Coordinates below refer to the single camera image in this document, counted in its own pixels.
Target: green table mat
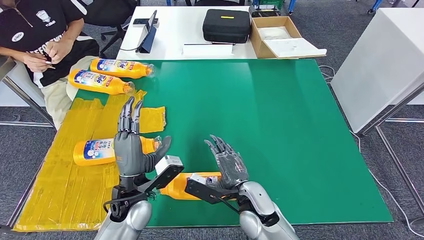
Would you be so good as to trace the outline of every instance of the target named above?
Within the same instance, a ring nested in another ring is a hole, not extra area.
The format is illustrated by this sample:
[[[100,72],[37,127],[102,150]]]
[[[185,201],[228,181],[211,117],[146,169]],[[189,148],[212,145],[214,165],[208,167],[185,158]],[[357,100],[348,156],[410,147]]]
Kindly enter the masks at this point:
[[[203,142],[214,134],[241,153],[249,179],[292,224],[391,222],[379,191],[312,59],[148,60],[155,77],[132,80],[145,107],[166,106],[169,155],[184,172],[215,172]],[[107,95],[79,90],[77,97]],[[238,225],[222,203],[151,201],[150,227]]]

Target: white cable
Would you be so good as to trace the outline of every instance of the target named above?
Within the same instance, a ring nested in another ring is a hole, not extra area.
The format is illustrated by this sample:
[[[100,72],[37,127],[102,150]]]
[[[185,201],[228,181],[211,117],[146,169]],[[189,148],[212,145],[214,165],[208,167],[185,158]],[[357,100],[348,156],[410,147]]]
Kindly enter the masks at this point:
[[[349,132],[353,135],[353,136],[355,136],[357,139],[358,139],[358,149],[359,149],[359,152],[362,154],[362,152],[361,152],[361,139],[355,134],[355,133],[353,133],[351,130],[349,130]],[[390,197],[391,197],[391,199],[393,199],[393,202],[396,204],[396,206],[399,208],[399,210],[402,212],[402,214],[403,214],[403,216],[405,217],[405,219],[406,219],[406,224],[408,225],[408,228],[409,228],[409,230],[413,233],[413,234],[415,234],[415,235],[417,235],[417,236],[419,236],[419,237],[421,237],[421,238],[424,238],[424,235],[421,235],[421,234],[419,234],[419,233],[417,233],[416,231],[414,231],[413,229],[412,229],[412,227],[411,227],[411,225],[415,222],[415,221],[417,221],[418,219],[415,219],[415,220],[413,220],[411,223],[410,223],[410,221],[408,220],[408,216],[407,216],[407,214],[405,213],[405,211],[402,209],[402,207],[399,205],[399,203],[398,203],[398,201],[396,201],[396,198],[393,196],[393,194],[377,179],[377,177],[374,175],[374,173],[370,170],[370,169],[368,169],[368,171],[369,171],[369,173],[371,174],[371,176],[374,178],[374,180],[378,183],[378,185],[380,185],[380,187],[382,187],[389,195],[390,195]]]
[[[415,222],[417,219],[415,219],[414,221],[412,221],[411,223],[410,223],[410,221],[408,220],[408,216],[407,216],[407,214],[405,213],[405,211],[401,208],[401,206],[399,205],[399,203],[398,203],[398,201],[396,201],[396,199],[395,199],[395,197],[392,195],[392,193],[385,187],[385,186],[383,186],[383,184],[376,178],[376,176],[374,176],[374,174],[368,169],[368,171],[369,171],[369,173],[371,174],[371,176],[374,178],[374,180],[378,183],[378,185],[380,185],[384,190],[386,190],[386,192],[390,195],[390,197],[391,197],[391,199],[393,199],[393,201],[394,201],[394,203],[396,204],[396,206],[399,208],[399,210],[402,212],[402,214],[403,214],[403,216],[405,217],[405,219],[406,219],[406,224],[408,225],[408,228],[409,228],[409,230],[413,233],[413,234],[415,234],[415,235],[417,235],[417,236],[419,236],[419,237],[421,237],[421,238],[424,238],[424,236],[423,235],[421,235],[421,234],[419,234],[419,233],[417,233],[417,232],[415,232],[412,228],[411,228],[411,224],[413,223],[413,222]]]
[[[349,132],[358,139],[358,149],[359,149],[359,152],[362,153],[361,152],[361,139],[350,129],[349,129]]]
[[[327,73],[325,73],[325,72],[321,72],[321,74],[322,75],[324,75],[324,80],[327,80],[327,79],[332,79],[332,78],[334,78],[334,76],[336,75],[336,71],[334,70],[334,68],[332,68],[331,66],[327,66],[327,65],[321,65],[321,66],[318,66],[318,68],[326,68],[326,69],[330,69],[330,70],[332,70],[332,76],[330,76],[330,75],[328,75]]]

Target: white paper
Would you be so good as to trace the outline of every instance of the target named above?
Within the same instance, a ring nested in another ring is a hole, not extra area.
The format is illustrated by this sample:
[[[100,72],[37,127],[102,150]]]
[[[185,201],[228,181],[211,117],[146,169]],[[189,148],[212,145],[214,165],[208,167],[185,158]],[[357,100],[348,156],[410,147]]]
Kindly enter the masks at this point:
[[[185,56],[229,56],[233,54],[232,44],[184,44]]]
[[[277,58],[322,56],[327,49],[318,49],[304,38],[270,39],[263,41]]]
[[[260,27],[257,31],[263,40],[292,38],[285,26]]]

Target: beige pants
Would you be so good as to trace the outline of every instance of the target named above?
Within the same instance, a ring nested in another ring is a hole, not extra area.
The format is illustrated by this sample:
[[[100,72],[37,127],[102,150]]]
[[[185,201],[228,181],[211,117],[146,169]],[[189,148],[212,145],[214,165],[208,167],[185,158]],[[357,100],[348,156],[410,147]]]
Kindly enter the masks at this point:
[[[88,70],[90,63],[95,58],[95,56],[83,57],[70,70]],[[45,108],[53,118],[54,126],[57,130],[61,127],[77,91],[78,88],[68,84],[68,76],[62,77],[56,82],[41,88],[41,92],[44,95]]]

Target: gray carpet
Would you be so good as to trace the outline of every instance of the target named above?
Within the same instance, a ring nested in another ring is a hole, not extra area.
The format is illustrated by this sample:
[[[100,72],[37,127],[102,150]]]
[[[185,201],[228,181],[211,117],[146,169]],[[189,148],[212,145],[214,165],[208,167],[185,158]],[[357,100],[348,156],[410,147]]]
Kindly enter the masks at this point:
[[[334,67],[341,66],[355,42],[358,40],[372,15],[367,10],[372,0],[297,0],[292,19],[303,37],[319,48],[327,48],[327,56],[317,58],[318,64]],[[145,6],[163,6],[165,0],[143,1]],[[182,0],[173,4],[184,6]],[[384,0],[382,7],[390,7]],[[107,27],[86,25],[84,32],[97,39],[100,46],[106,44],[100,40],[100,32],[109,31]],[[105,53],[114,58],[119,50],[120,41]],[[13,114],[21,115],[22,121],[42,121],[42,118],[28,108],[0,108],[0,120],[13,120]],[[397,117],[424,118],[424,106],[407,106]],[[424,128],[421,124],[385,123],[382,126],[386,137],[392,143],[400,160],[405,164],[415,186],[424,197]],[[49,128],[29,128],[0,126],[0,206],[5,223],[12,214],[15,205],[46,154],[55,131]],[[396,171],[389,154],[374,130],[361,138],[364,160],[370,170],[390,189],[399,204],[410,218],[419,217],[417,204],[409,193],[401,176]],[[390,210],[394,223],[388,224],[334,224],[294,226],[302,240],[415,240],[419,237],[410,233],[402,222],[404,217],[389,195],[380,188],[380,192]],[[424,226],[416,226],[417,232],[424,233]],[[41,232],[26,236],[0,234],[0,240],[79,240],[93,239],[95,232]],[[173,240],[246,240],[247,237],[238,227],[229,228],[182,228],[182,229],[146,229],[140,239]]]

